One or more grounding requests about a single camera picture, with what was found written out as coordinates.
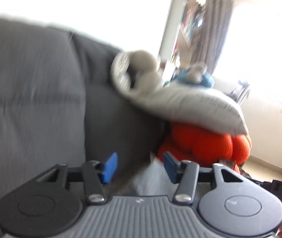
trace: black clamp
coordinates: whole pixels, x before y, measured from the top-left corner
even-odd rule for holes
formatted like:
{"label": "black clamp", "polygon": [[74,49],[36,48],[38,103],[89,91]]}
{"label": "black clamp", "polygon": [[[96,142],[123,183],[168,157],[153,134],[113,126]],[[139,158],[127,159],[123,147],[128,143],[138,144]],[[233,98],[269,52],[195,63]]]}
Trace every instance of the black clamp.
{"label": "black clamp", "polygon": [[173,202],[191,205],[194,201],[199,176],[199,164],[189,160],[179,162],[170,152],[163,154],[164,168],[172,183],[179,183]]}
{"label": "black clamp", "polygon": [[67,190],[69,182],[83,182],[88,205],[107,202],[102,183],[108,183],[118,165],[116,153],[102,164],[85,162],[78,168],[55,165],[0,199],[0,228],[16,237],[49,237],[73,225],[82,201]]}

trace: circular button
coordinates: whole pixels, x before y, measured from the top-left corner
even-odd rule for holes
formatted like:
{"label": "circular button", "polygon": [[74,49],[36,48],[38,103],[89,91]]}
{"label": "circular button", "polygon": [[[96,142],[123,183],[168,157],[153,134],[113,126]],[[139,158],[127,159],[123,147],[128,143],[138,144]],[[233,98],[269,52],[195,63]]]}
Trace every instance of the circular button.
{"label": "circular button", "polygon": [[54,207],[54,200],[43,195],[26,197],[18,204],[19,211],[27,216],[44,216],[51,212]]}
{"label": "circular button", "polygon": [[262,209],[260,201],[246,195],[236,195],[225,201],[225,208],[236,216],[249,217],[259,213]]}

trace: metal screw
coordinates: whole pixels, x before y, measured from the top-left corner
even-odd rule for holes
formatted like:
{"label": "metal screw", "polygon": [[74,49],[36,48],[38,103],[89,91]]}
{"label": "metal screw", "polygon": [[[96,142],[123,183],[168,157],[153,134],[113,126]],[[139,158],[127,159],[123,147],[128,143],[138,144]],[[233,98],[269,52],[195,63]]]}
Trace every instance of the metal screw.
{"label": "metal screw", "polygon": [[178,202],[189,202],[189,201],[191,201],[192,198],[187,194],[177,194],[175,196],[175,199]]}
{"label": "metal screw", "polygon": [[105,197],[101,194],[91,194],[88,196],[88,199],[91,202],[98,203],[98,202],[103,202],[105,200]]}

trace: floor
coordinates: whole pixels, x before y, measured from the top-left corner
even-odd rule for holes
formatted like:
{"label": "floor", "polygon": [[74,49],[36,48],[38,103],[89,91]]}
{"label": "floor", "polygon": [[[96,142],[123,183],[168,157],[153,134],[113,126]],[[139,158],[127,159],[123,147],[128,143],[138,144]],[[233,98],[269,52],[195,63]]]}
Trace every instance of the floor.
{"label": "floor", "polygon": [[242,168],[251,175],[252,179],[258,181],[272,181],[274,179],[282,181],[281,173],[265,168],[250,160],[245,162]]}

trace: window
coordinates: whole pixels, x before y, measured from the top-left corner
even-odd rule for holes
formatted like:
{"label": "window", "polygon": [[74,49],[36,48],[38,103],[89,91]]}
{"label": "window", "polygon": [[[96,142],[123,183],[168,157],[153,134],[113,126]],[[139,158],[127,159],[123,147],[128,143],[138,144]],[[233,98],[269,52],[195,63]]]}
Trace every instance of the window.
{"label": "window", "polygon": [[237,5],[214,75],[231,82],[247,80],[282,102],[282,0]]}

